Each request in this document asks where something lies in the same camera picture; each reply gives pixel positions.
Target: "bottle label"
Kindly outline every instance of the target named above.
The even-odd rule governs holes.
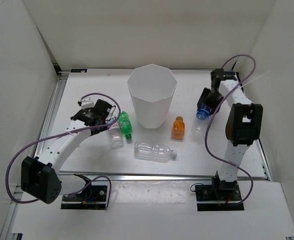
[[[110,123],[114,122],[116,119],[117,118],[114,116],[110,120],[106,121],[106,124],[110,124]],[[119,128],[118,122],[115,122],[113,125],[108,126],[109,130],[118,129],[118,128]]]
[[[184,129],[185,129],[184,122],[181,121],[181,120],[175,120],[175,122],[173,123],[172,131],[182,131],[182,132],[184,132]]]
[[[197,111],[197,118],[200,120],[207,119],[212,109],[204,104],[201,104],[200,109]]]
[[[131,125],[131,123],[130,123],[130,121],[121,121],[121,122],[119,123],[119,125],[120,125],[120,128],[122,128],[123,126]]]

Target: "wire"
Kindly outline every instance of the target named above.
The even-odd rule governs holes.
[[[225,205],[227,205],[229,201],[230,201],[230,196],[228,197],[228,200],[226,201]]]
[[[220,109],[220,107],[221,107],[221,105],[225,102],[225,100],[242,84],[242,83],[244,83],[252,74],[253,74],[253,72],[255,71],[255,69],[256,69],[256,60],[252,57],[252,56],[250,56],[250,55],[247,55],[247,54],[239,54],[239,55],[235,55],[235,56],[233,56],[232,58],[230,58],[230,59],[228,59],[224,64],[223,64],[223,66],[222,66],[222,68],[224,68],[224,66],[230,61],[230,60],[232,60],[232,59],[234,59],[234,58],[237,58],[237,57],[247,57],[247,58],[250,58],[252,61],[253,61],[253,68],[252,68],[252,70],[251,70],[251,72],[244,78],[244,79],[242,79],[242,80],[240,80],[239,81],[239,83],[230,91],[230,92],[228,92],[228,94],[223,98],[223,100],[218,104],[218,106],[217,106],[217,108],[216,108],[216,110],[214,111],[214,113],[212,114],[212,116],[211,116],[211,118],[210,118],[210,120],[209,120],[209,123],[208,123],[208,127],[207,127],[207,130],[206,130],[206,134],[205,134],[205,147],[206,147],[206,150],[207,150],[207,152],[208,152],[208,154],[210,155],[210,156],[212,156],[213,158],[215,158],[215,159],[217,159],[217,160],[219,160],[219,161],[221,161],[221,162],[223,162],[223,163],[226,163],[226,164],[229,164],[229,165],[231,165],[231,166],[234,166],[234,167],[236,167],[237,169],[239,169],[239,170],[241,170],[241,171],[243,171],[246,175],[248,175],[248,177],[249,177],[249,179],[250,179],[250,181],[251,181],[251,186],[250,186],[250,189],[249,189],[249,192],[248,192],[248,194],[240,201],[240,202],[237,202],[237,203],[235,203],[235,204],[233,204],[233,206],[236,206],[236,205],[239,205],[239,204],[241,204],[241,203],[243,203],[245,200],[247,200],[247,198],[250,196],[250,194],[251,194],[251,192],[252,192],[252,189],[253,189],[253,178],[251,177],[251,175],[246,171],[246,170],[244,170],[243,168],[241,168],[240,166],[237,166],[236,164],[234,164],[234,163],[232,163],[232,162],[230,162],[230,161],[227,161],[227,160],[224,160],[224,159],[222,159],[222,158],[220,158],[220,157],[218,157],[218,156],[215,156],[211,151],[210,151],[210,149],[209,149],[209,147],[208,147],[208,134],[209,134],[209,130],[210,130],[210,127],[211,127],[211,125],[212,125],[212,122],[213,122],[213,119],[215,118],[215,116],[216,116],[216,114],[217,114],[217,112],[218,112],[218,110]]]
[[[195,184],[192,184],[192,185],[190,186],[190,191],[193,192],[193,193],[196,192],[196,188],[195,188],[194,191],[192,191],[191,188],[192,188],[193,186],[195,186],[195,185],[203,185],[203,184],[202,184],[202,183],[195,183]]]
[[[109,196],[108,196],[107,204],[106,204],[106,208],[105,208],[105,209],[107,209],[109,206],[109,202],[110,202],[112,184],[111,184],[110,178],[105,175],[95,177],[93,180],[88,182],[82,189],[75,191],[75,192],[72,192],[72,193],[69,193],[68,196],[73,196],[73,195],[76,195],[76,194],[82,192],[84,189],[86,189],[88,186],[90,186],[93,182],[97,181],[97,179],[101,179],[101,178],[105,178],[109,182]]]
[[[7,167],[7,170],[6,170],[6,175],[5,175],[5,186],[6,186],[6,192],[8,194],[8,196],[10,197],[10,199],[12,201],[14,201],[15,203],[18,203],[18,204],[29,204],[29,203],[34,203],[36,201],[38,201],[38,199],[33,199],[33,200],[28,200],[28,201],[21,201],[21,200],[18,200],[16,199],[10,192],[10,187],[9,187],[9,172],[10,172],[10,169],[11,169],[11,166],[12,164],[15,162],[15,160],[17,159],[17,157],[23,152],[25,151],[27,148],[35,145],[35,144],[38,144],[40,142],[43,142],[43,141],[46,141],[46,140],[50,140],[50,139],[55,139],[55,138],[60,138],[60,137],[63,137],[63,136],[66,136],[68,134],[73,134],[73,133],[76,133],[76,132],[79,132],[79,131],[83,131],[83,130],[87,130],[87,129],[96,129],[96,128],[103,128],[103,127],[107,127],[107,126],[110,126],[110,125],[113,125],[114,123],[116,123],[119,118],[120,118],[120,114],[121,114],[121,109],[120,109],[120,106],[119,104],[116,102],[115,99],[113,99],[112,97],[108,96],[108,95],[105,95],[103,93],[98,93],[98,92],[93,92],[93,93],[89,93],[85,96],[83,96],[81,99],[84,99],[88,96],[91,96],[91,95],[99,95],[99,96],[103,96],[103,97],[106,97],[110,100],[112,100],[118,110],[119,110],[119,114],[116,118],[115,121],[111,122],[111,123],[108,123],[108,124],[103,124],[103,125],[97,125],[97,126],[87,126],[87,127],[83,127],[83,128],[78,128],[78,129],[75,129],[75,130],[71,130],[71,131],[66,131],[66,132],[63,132],[63,133],[60,133],[60,134],[57,134],[57,135],[54,135],[54,136],[48,136],[48,137],[45,137],[45,138],[42,138],[42,139],[39,139],[37,141],[33,141],[31,143],[29,143],[28,145],[24,146],[22,149],[20,149],[14,156],[13,158],[10,160],[9,164],[8,164],[8,167]]]
[[[268,74],[269,72],[271,72],[271,71],[267,71],[267,72],[265,72],[264,74],[261,74],[260,76],[258,76],[258,77],[256,77],[256,78],[252,79],[251,81],[246,82],[246,84],[243,84],[242,87],[244,88],[244,86],[246,86],[246,85],[252,83],[254,80],[257,80],[257,79],[261,78],[262,76],[264,76],[265,74]]]
[[[92,201],[92,200],[94,200],[94,199],[96,199],[95,196],[94,196],[93,198],[91,198],[91,199],[86,200],[86,202],[90,202],[90,201]]]

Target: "empty plastic bottle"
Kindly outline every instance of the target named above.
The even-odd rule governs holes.
[[[129,115],[125,111],[121,112],[120,118],[119,118],[119,125],[121,132],[125,135],[127,140],[132,139],[131,136],[131,122],[129,120]]]
[[[171,150],[168,146],[143,143],[140,141],[135,143],[134,153],[138,159],[154,160],[157,162],[174,160],[177,156],[177,151]]]
[[[196,113],[196,119],[191,128],[193,139],[200,144],[203,144],[205,139],[205,133],[209,123],[210,110],[211,109],[209,107],[202,104]]]
[[[106,121],[107,124],[110,124],[114,122],[117,119],[117,117],[112,116],[112,118],[108,121]],[[118,122],[115,122],[113,125],[108,127],[108,132],[110,136],[111,141],[111,148],[112,149],[118,149],[123,147],[123,139],[120,132],[120,127]]]

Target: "white enclosure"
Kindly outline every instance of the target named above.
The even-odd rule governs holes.
[[[0,4],[0,232],[10,200],[4,174],[13,155],[40,133],[57,76],[20,0]],[[23,156],[32,153],[26,151]],[[17,183],[19,163],[10,182]]]
[[[63,70],[212,69],[249,52],[275,0],[24,2]]]

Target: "white wall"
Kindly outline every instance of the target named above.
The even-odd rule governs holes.
[[[5,0],[0,5],[0,232],[10,203],[4,187],[7,164],[37,139],[56,79],[26,8],[20,0]],[[10,179],[14,185],[17,178]]]
[[[275,2],[23,1],[63,70],[150,63],[216,68],[230,56],[251,49]]]
[[[251,79],[261,77],[245,92],[264,107],[262,143],[294,220],[294,1],[277,0],[251,55],[258,64]],[[242,76],[251,66],[248,61]]]

